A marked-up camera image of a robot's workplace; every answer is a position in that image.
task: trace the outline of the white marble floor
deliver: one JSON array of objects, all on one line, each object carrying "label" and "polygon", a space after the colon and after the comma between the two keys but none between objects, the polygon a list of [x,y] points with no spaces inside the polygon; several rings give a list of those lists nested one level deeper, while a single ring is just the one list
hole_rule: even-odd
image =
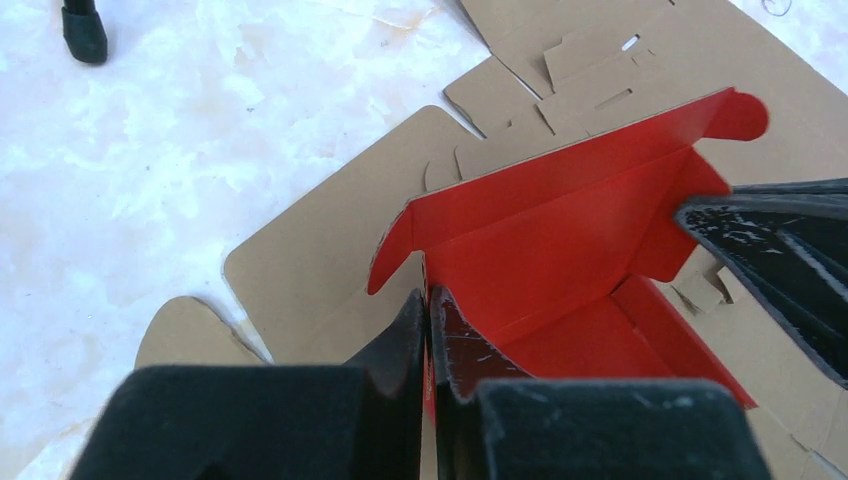
[{"label": "white marble floor", "polygon": [[[736,3],[848,90],[848,5]],[[488,55],[456,0],[98,10],[90,68],[58,0],[0,9],[0,480],[63,478],[162,303],[243,320],[224,256]]]}]

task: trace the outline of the cardboard flap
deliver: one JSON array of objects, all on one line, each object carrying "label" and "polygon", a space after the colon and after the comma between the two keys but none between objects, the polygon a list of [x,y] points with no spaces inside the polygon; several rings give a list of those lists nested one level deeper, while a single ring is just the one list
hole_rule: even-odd
[{"label": "cardboard flap", "polygon": [[532,20],[536,12],[550,8],[558,1],[462,0],[462,7],[486,45],[491,47]]},{"label": "cardboard flap", "polygon": [[[664,10],[674,8],[669,0],[621,0],[616,2],[615,8],[599,14],[600,5],[595,3],[560,1],[538,12],[535,18],[515,29],[499,43],[490,45],[492,53],[536,95],[544,99],[554,93],[544,52],[560,45],[564,36],[592,29],[609,30],[611,26],[635,33],[638,26]],[[619,49],[626,41],[619,44]],[[581,57],[581,66],[592,64],[583,61],[586,57]]]},{"label": "cardboard flap", "polygon": [[[276,362],[299,360],[304,337],[364,291],[374,245],[399,207],[424,193],[427,163],[453,161],[467,138],[445,111],[424,107],[227,257],[227,281]],[[379,332],[391,318],[370,321],[383,322]]]},{"label": "cardboard flap", "polygon": [[424,189],[428,192],[453,185],[461,180],[456,157],[432,161],[424,168]]},{"label": "cardboard flap", "polygon": [[445,96],[484,137],[504,130],[536,97],[496,57],[489,57],[445,88]]},{"label": "cardboard flap", "polygon": [[135,368],[263,363],[206,304],[194,297],[177,297],[162,305],[147,327]]}]

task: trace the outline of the cardboard sheet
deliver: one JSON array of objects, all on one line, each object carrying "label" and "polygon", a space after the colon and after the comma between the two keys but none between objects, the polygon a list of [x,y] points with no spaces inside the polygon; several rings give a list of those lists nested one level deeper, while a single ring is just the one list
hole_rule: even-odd
[{"label": "cardboard sheet", "polygon": [[263,363],[206,304],[194,297],[177,297],[162,305],[147,327],[135,368]]},{"label": "cardboard sheet", "polygon": [[496,57],[448,85],[445,96],[484,137],[505,129],[515,112],[536,103],[536,97]]},{"label": "cardboard sheet", "polygon": [[369,298],[371,253],[398,205],[424,192],[427,163],[453,162],[468,138],[425,107],[227,257],[227,281],[277,363],[346,360],[391,322],[420,269]]}]

